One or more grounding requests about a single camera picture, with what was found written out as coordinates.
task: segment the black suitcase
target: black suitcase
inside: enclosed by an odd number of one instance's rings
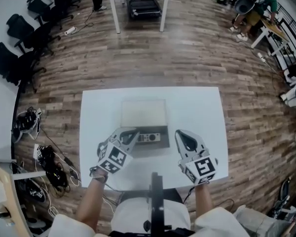
[[[162,15],[157,0],[126,0],[128,15],[131,19],[158,18]]]

